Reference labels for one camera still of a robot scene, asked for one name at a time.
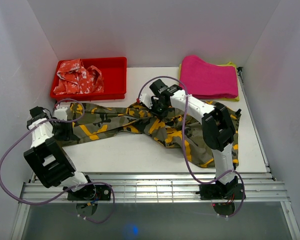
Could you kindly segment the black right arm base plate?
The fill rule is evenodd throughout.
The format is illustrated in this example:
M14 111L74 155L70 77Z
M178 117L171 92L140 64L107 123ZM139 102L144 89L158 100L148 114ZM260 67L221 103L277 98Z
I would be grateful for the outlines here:
M246 198L242 183L201 184L196 194L200 195L201 200L241 200Z

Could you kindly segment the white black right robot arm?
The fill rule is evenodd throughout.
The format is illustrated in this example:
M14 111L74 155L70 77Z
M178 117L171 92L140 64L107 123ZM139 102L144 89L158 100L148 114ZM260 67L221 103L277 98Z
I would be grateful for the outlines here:
M232 159L236 130L227 107L221 103L204 103L179 85L166 85L159 77L153 79L149 88L153 95L139 99L155 115L164 117L168 108L173 107L184 110L201 124L204 143L211 149L214 158L216 194L227 199L238 184Z

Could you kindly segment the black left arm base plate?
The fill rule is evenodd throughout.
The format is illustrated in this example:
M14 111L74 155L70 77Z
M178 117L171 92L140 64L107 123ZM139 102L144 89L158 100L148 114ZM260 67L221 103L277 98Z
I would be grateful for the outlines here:
M105 184L95 184L84 186L80 190L69 190L68 201L109 201L111 199L111 189Z

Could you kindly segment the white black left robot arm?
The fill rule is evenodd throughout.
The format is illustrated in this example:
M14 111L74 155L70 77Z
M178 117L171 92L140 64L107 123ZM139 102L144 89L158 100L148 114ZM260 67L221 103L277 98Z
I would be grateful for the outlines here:
M23 153L32 171L46 187L73 187L69 193L90 200L96 195L96 187L90 184L87 175L77 171L74 163L61 146L61 141L70 139L72 124L50 116L40 106L32 108L27 129L31 131L30 149Z

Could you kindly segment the camouflage yellow green trousers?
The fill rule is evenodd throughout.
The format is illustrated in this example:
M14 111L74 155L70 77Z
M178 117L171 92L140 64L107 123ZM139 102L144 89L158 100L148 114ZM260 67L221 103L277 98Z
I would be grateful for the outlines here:
M61 141L65 146L84 144L114 137L119 133L144 134L167 149L185 147L187 160L200 168L213 168L212 150L203 140L201 124L173 108L165 118L158 118L139 103L128 107L105 107L94 103L70 104L67 119L73 122L69 140Z

